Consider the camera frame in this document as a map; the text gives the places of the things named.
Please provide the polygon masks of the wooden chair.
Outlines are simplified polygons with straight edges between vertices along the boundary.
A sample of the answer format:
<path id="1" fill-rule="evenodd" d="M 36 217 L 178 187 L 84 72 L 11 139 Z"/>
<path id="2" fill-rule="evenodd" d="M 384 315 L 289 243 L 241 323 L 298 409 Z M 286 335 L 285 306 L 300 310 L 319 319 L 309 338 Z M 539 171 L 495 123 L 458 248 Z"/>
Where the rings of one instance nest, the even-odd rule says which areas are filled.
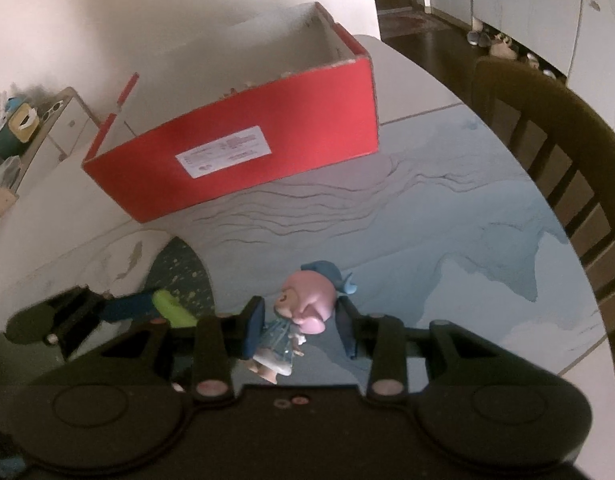
<path id="1" fill-rule="evenodd" d="M 475 63 L 471 105 L 527 171 L 591 284 L 615 363 L 615 133 L 557 79 L 518 61 Z"/>

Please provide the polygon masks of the white drawer cabinet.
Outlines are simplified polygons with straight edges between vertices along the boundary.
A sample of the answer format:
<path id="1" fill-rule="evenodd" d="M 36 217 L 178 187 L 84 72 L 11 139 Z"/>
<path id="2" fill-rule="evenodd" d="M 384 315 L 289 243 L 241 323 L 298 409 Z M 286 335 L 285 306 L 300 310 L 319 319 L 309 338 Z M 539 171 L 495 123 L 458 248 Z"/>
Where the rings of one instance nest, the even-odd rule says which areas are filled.
<path id="1" fill-rule="evenodd" d="M 99 121 L 78 92 L 67 87 L 41 105 L 41 125 L 30 148 L 21 156 L 21 168 L 12 190 L 18 197 L 30 193 L 75 151 L 90 144 Z"/>

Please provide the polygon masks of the white storage cabinet unit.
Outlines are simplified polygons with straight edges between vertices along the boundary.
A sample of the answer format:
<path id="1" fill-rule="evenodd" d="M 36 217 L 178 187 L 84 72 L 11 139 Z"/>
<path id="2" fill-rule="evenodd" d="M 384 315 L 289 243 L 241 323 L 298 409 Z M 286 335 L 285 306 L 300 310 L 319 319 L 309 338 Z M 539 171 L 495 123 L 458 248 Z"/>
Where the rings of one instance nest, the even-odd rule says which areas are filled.
<path id="1" fill-rule="evenodd" d="M 565 75 L 615 132 L 615 0 L 423 0 L 472 28 L 489 25 Z"/>

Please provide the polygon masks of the red cardboard storage box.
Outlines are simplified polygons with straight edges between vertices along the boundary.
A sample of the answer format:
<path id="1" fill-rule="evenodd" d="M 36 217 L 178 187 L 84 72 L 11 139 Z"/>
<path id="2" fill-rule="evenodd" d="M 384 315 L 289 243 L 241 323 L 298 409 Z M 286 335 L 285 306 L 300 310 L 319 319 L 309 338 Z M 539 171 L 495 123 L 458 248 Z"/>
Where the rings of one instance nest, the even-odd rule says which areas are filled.
<path id="1" fill-rule="evenodd" d="M 379 146 L 368 51 L 317 2 L 138 65 L 83 170 L 145 223 Z"/>

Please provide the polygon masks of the white slipper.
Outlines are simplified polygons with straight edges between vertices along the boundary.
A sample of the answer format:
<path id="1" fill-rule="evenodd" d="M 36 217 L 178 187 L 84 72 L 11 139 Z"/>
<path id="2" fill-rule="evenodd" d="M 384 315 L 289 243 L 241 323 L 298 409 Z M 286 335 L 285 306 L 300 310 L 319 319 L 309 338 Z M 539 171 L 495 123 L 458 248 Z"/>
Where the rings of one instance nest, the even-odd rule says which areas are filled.
<path id="1" fill-rule="evenodd" d="M 516 61 L 518 53 L 513 50 L 513 47 L 506 41 L 496 40 L 490 45 L 489 55 L 492 58 L 500 58 L 501 60 Z"/>

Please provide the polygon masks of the blue patterned table mat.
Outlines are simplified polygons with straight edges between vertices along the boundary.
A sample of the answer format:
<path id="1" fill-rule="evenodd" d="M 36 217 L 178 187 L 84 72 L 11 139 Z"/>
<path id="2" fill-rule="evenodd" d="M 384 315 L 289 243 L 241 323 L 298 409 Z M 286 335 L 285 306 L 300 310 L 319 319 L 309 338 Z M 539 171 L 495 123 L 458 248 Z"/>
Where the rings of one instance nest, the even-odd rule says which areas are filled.
<path id="1" fill-rule="evenodd" d="M 199 255 L 222 312 L 273 298 L 302 263 L 323 259 L 353 276 L 365 312 L 421 327 L 443 318 L 556 373 L 609 354 L 559 221 L 464 105 L 389 122 L 377 154 L 146 224 L 64 162 L 0 223 L 0 330 L 75 284 L 135 289 L 172 235 Z"/>

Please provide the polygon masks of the pink-headed doll figurine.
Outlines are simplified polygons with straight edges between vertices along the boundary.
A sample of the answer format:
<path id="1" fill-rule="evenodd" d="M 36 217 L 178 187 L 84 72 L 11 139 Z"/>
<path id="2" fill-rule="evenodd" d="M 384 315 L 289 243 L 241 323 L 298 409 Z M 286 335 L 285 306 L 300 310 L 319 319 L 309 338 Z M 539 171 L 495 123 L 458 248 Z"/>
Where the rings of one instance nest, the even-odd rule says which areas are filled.
<path id="1" fill-rule="evenodd" d="M 301 346 L 306 337 L 324 333 L 337 299 L 355 294 L 356 289 L 353 274 L 343 275 L 335 263 L 317 260 L 302 264 L 280 289 L 274 318 L 264 326 L 257 349 L 247 362 L 250 372 L 273 385 L 278 376 L 289 377 L 294 357 L 304 356 Z"/>

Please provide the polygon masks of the green toy piece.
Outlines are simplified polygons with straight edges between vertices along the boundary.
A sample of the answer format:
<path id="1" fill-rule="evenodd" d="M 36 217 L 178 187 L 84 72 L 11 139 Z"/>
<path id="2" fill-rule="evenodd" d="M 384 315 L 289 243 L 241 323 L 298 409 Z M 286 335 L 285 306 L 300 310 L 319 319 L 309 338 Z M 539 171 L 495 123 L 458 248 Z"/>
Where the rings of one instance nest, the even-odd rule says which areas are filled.
<path id="1" fill-rule="evenodd" d="M 151 299 L 155 309 L 173 328 L 188 328 L 197 324 L 197 319 L 167 290 L 156 290 Z"/>

